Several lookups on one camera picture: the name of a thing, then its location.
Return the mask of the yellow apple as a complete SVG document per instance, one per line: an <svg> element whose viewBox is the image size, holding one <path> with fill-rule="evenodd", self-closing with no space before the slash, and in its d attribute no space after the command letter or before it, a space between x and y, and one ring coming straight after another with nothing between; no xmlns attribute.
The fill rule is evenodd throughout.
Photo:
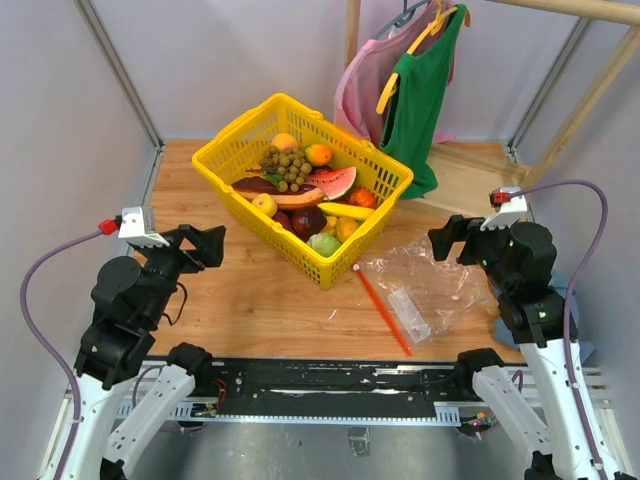
<svg viewBox="0 0 640 480"><path fill-rule="evenodd" d="M252 201L252 205L269 218L273 218L278 212L278 204L274 197L267 193L258 194Z"/></svg>

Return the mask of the clear zip top bag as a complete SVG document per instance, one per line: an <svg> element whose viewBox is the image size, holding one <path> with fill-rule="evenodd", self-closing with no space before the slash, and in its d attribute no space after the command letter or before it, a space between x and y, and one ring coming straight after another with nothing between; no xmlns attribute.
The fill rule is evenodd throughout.
<svg viewBox="0 0 640 480"><path fill-rule="evenodd" d="M492 299L480 269L434 258L424 234L363 259L353 271L407 354L424 351Z"/></svg>

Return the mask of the yellow plastic basket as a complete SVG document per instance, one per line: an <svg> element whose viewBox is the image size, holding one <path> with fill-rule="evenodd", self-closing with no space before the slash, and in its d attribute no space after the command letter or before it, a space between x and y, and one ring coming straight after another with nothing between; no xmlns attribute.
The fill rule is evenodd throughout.
<svg viewBox="0 0 640 480"><path fill-rule="evenodd" d="M354 166L356 184L370 190L378 207L354 236L331 257L323 257L274 220L259 212L235 192L231 184L258 164L261 153L278 133L293 135L304 145L323 143L333 152L338 167ZM278 251L323 289L330 288L349 269L386 226L413 172L324 119L284 93L269 97L224 127L192 156L194 168L211 184L227 211L263 242Z"/></svg>

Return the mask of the dark red apple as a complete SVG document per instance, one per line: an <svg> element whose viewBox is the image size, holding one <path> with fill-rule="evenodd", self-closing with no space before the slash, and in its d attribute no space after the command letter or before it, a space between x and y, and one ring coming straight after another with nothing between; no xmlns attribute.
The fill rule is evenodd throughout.
<svg viewBox="0 0 640 480"><path fill-rule="evenodd" d="M307 241L311 236L320 233L327 225L322 210L316 206L295 210L291 219L291 224L296 235L303 241Z"/></svg>

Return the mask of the green cabbage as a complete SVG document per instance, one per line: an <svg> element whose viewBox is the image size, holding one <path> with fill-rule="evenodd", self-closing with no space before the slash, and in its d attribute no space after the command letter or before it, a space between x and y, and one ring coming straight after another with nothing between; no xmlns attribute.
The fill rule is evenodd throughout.
<svg viewBox="0 0 640 480"><path fill-rule="evenodd" d="M341 241L328 232L320 232L312 235L307 240L307 245L322 257L328 258L334 255L341 247Z"/></svg>

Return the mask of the orange green mango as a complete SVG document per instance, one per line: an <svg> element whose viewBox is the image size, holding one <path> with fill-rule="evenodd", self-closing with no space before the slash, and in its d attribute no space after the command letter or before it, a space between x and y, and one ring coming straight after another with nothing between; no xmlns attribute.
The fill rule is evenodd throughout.
<svg viewBox="0 0 640 480"><path fill-rule="evenodd" d="M305 148L304 154L312 167L325 166L333 157L331 149L324 144L311 144Z"/></svg>

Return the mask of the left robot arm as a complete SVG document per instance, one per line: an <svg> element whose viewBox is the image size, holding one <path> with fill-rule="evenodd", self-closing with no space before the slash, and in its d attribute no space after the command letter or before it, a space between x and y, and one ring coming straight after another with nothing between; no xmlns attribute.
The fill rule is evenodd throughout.
<svg viewBox="0 0 640 480"><path fill-rule="evenodd" d="M69 381L72 417L66 440L59 444L47 471L50 479L124 479L171 410L188 394L200 396L214 383L212 357L204 349L182 343L163 368L168 378L148 395L152 406L139 405L110 430L127 392L134 387L151 350L171 296L183 274L217 268L224 258L226 229L199 230L184 224L156 233L149 227L130 227L125 219L108 221L82 242L115 232L145 261L130 256L107 261L91 291L94 313L81 337L72 365L58 352L52 355Z"/></svg>

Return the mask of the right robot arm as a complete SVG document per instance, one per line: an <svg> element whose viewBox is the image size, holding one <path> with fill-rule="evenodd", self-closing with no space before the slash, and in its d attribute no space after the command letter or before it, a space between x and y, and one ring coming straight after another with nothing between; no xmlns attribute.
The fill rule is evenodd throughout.
<svg viewBox="0 0 640 480"><path fill-rule="evenodd" d="M428 236L437 261L454 243L461 265L478 265L498 289L498 306L538 393L536 413L491 348L459 354L453 387L483 400L516 447L527 479L625 479L598 425L580 364L569 299L549 284L557 251L549 230L531 222L484 230L482 218L452 216Z"/></svg>

